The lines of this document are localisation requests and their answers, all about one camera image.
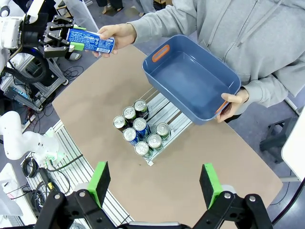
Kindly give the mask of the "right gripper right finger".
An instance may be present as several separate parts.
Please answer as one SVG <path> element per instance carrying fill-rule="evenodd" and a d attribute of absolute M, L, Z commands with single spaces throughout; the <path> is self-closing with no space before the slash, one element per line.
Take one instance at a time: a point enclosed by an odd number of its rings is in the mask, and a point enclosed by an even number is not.
<path fill-rule="evenodd" d="M 244 198 L 224 190 L 211 163 L 203 164 L 199 179 L 207 211 L 194 225 L 195 229 L 219 229 L 225 221 L 238 229 L 272 229 L 262 198 L 248 194 Z"/>

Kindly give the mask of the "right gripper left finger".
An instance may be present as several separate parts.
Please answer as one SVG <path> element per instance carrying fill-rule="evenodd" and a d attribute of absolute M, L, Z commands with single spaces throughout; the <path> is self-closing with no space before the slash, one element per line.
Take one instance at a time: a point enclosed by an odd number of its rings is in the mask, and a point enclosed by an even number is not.
<path fill-rule="evenodd" d="M 107 162 L 99 162 L 86 188 L 66 196 L 51 191 L 35 224 L 37 229 L 69 229 L 84 219 L 91 229 L 111 229 L 112 221 L 102 210 L 111 177 Z"/>

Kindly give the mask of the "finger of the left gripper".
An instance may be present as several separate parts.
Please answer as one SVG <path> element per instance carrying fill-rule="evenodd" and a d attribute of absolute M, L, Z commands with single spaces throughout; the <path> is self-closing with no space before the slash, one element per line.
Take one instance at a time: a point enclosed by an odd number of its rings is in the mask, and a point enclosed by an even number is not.
<path fill-rule="evenodd" d="M 77 27 L 77 24 L 73 19 L 55 15 L 53 20 L 47 23 L 47 37 L 57 40 L 66 39 L 69 29 L 74 27 Z"/>
<path fill-rule="evenodd" d="M 44 58 L 64 57 L 68 52 L 83 50 L 84 44 L 78 42 L 72 42 L 70 45 L 62 47 L 52 47 L 47 44 L 44 46 Z"/>

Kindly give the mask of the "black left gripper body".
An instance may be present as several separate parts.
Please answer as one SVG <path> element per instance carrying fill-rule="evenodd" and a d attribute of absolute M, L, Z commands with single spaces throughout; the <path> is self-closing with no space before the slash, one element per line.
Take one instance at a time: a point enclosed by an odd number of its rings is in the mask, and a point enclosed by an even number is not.
<path fill-rule="evenodd" d="M 38 13 L 38 18 L 35 22 L 30 23 L 33 16 L 26 15 L 20 24 L 20 43 L 23 47 L 38 47 L 42 39 L 48 21 L 47 13 Z"/>

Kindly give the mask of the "person's right hand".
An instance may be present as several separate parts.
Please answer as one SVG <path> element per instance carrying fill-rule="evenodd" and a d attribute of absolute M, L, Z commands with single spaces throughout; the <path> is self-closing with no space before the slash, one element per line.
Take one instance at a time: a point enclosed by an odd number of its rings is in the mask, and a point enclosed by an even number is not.
<path fill-rule="evenodd" d="M 117 54 L 119 49 L 134 43 L 137 38 L 135 28 L 129 23 L 103 26 L 97 33 L 104 40 L 113 37 L 115 39 L 115 46 L 111 53 L 92 52 L 96 58 L 100 56 L 108 58 L 111 54 Z"/>

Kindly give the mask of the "person's left hand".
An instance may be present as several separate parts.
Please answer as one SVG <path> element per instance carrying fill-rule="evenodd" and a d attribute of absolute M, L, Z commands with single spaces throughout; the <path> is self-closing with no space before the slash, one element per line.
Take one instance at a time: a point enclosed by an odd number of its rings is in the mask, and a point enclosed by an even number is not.
<path fill-rule="evenodd" d="M 228 105 L 219 113 L 216 120 L 219 123 L 229 123 L 240 116 L 240 114 L 235 113 L 249 99 L 249 93 L 245 89 L 240 89 L 237 94 L 223 93 L 221 97 L 228 103 Z"/>

